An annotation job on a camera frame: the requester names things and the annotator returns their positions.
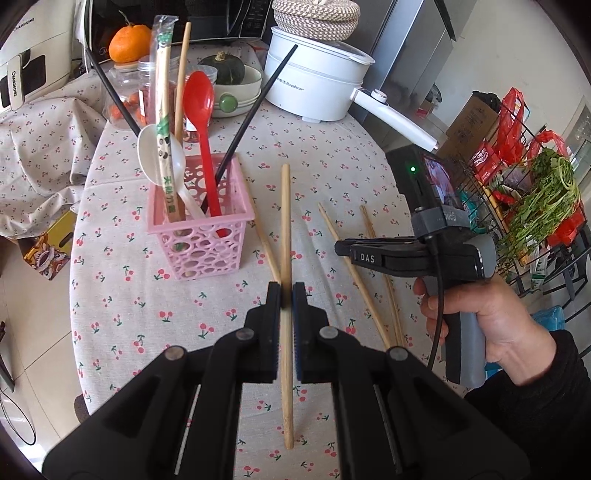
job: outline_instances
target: orange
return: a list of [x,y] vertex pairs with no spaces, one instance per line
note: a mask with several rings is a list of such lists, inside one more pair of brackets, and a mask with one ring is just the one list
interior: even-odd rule
[[109,44],[109,56],[116,63],[129,63],[150,54],[152,31],[145,25],[134,25],[125,17],[127,26],[118,32]]

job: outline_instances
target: sleeve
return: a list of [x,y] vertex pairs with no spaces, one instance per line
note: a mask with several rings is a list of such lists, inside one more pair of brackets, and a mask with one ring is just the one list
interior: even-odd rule
[[571,448],[591,426],[591,381],[570,332],[551,332],[556,355],[546,374],[518,387],[499,372],[466,395],[529,457],[533,478],[560,470]]

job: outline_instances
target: snack package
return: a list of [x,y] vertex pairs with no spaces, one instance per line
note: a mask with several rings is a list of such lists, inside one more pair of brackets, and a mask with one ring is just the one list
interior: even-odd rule
[[502,167],[499,157],[487,141],[480,144],[478,151],[472,157],[472,165],[475,170],[474,176],[483,185],[487,185],[494,174]]

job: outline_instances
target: red plastic bag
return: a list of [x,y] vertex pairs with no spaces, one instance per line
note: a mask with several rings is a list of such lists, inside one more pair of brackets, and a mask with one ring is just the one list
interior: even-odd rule
[[491,144],[483,141],[478,147],[478,151],[472,157],[472,165],[474,165],[474,170],[476,171],[474,176],[483,185],[486,185],[501,167],[501,161],[496,156]]
[[542,144],[551,142],[552,140],[554,140],[554,143],[556,144],[556,150],[558,153],[563,157],[568,157],[569,153],[566,150],[564,139],[559,134],[554,133],[552,130],[544,130],[542,133],[537,134],[531,141],[530,147],[527,149],[527,159],[531,160],[537,156],[537,154],[542,150]]
[[[517,104],[520,107],[514,117],[513,112]],[[519,163],[524,149],[521,142],[525,110],[523,93],[513,87],[503,98],[503,105],[501,113],[499,113],[499,131],[495,144],[495,153],[505,165],[510,166]]]
[[577,236],[577,233],[579,233],[579,227],[583,225],[586,220],[583,204],[579,203],[579,206],[574,213],[567,219],[563,220],[556,231],[548,237],[548,245],[555,247],[558,244],[563,244],[568,247],[573,243],[574,238]]

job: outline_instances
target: floor tile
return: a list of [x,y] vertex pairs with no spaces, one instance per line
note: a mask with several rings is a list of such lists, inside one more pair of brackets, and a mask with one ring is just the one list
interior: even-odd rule
[[8,248],[1,280],[12,336],[26,368],[70,331],[69,264],[48,281],[23,261],[18,247]]
[[[27,375],[22,374],[17,378],[15,383],[16,388],[14,393],[8,393],[8,395],[23,410],[24,414],[27,416],[27,419],[32,422],[37,434],[37,441],[34,445],[29,446],[19,439],[9,427],[1,410],[0,423],[12,437],[23,454],[31,461],[31,463],[33,463],[33,465],[37,467],[37,469],[40,470],[45,455],[57,442],[59,442],[60,438],[49,422],[45,412],[43,412],[43,409],[41,408],[41,405],[35,396],[35,392],[31,387]],[[26,419],[22,416],[22,413],[15,406],[13,401],[8,400],[4,396],[2,396],[1,401],[7,411],[8,417],[19,434],[24,440],[31,443],[33,440],[33,433],[31,432]]]
[[79,425],[74,399],[81,393],[71,336],[66,335],[26,372],[47,418],[65,437]]

